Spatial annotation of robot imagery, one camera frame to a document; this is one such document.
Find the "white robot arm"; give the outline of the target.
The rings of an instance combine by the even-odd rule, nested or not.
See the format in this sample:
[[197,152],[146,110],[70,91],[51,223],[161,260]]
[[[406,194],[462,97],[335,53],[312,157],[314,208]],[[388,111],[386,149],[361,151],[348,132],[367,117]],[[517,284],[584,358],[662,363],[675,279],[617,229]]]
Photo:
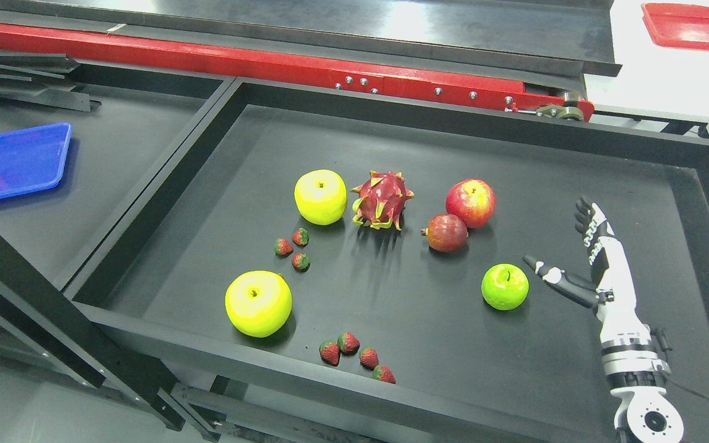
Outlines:
[[661,355],[667,340],[646,327],[644,336],[624,336],[603,343],[603,370],[610,393],[620,400],[614,413],[618,442],[681,442],[684,423],[668,401],[669,364]]

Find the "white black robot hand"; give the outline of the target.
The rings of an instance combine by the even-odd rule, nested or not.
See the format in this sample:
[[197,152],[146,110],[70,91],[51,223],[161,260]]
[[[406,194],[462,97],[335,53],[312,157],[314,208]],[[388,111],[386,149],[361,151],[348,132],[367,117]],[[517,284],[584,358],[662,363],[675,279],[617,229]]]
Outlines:
[[577,277],[529,255],[523,260],[546,286],[590,309],[601,322],[601,358],[610,382],[616,387],[658,385],[657,375],[668,364],[636,314],[638,298],[623,244],[596,202],[582,197],[575,207],[575,229],[587,252],[590,277]]

